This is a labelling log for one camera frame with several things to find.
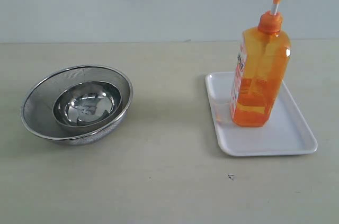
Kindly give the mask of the orange pump soap bottle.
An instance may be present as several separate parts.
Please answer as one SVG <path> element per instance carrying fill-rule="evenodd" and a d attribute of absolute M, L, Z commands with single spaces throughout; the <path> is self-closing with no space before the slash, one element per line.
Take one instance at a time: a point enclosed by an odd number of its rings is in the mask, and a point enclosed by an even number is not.
<path fill-rule="evenodd" d="M 242 33 L 229 105 L 233 123 L 241 127 L 261 127 L 269 120 L 290 59 L 280 1 L 272 0 L 258 26 Z"/>

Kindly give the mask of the small stainless steel bowl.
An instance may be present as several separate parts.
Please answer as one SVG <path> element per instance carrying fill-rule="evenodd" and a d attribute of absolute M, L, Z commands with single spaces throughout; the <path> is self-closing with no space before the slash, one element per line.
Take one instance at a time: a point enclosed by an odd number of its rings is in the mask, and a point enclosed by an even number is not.
<path fill-rule="evenodd" d="M 57 123 L 73 131 L 92 131 L 112 121 L 122 109 L 122 95 L 111 83 L 92 80 L 62 92 L 53 104 Z"/>

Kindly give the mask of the steel mesh colander bowl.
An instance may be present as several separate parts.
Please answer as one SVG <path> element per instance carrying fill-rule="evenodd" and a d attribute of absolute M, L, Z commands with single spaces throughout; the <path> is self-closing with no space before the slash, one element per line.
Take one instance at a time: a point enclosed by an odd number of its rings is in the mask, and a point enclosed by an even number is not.
<path fill-rule="evenodd" d="M 73 131 L 61 127 L 53 116 L 53 104 L 66 89 L 87 81 L 100 80 L 116 86 L 122 95 L 120 113 L 106 125 L 92 131 Z M 64 145 L 87 145 L 101 140 L 121 123 L 131 106 L 133 86 L 122 72 L 100 65 L 79 65 L 57 71 L 30 90 L 21 108 L 26 129 L 47 141 Z"/>

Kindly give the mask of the white rectangular plastic tray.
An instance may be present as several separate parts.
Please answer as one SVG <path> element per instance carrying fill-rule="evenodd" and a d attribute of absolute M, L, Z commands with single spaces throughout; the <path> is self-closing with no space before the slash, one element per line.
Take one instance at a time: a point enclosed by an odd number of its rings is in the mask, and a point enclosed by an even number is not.
<path fill-rule="evenodd" d="M 258 128 L 239 127 L 229 110 L 234 73 L 205 77 L 211 115 L 220 149 L 234 157 L 312 154 L 318 143 L 287 86 L 282 84 L 268 122 Z"/>

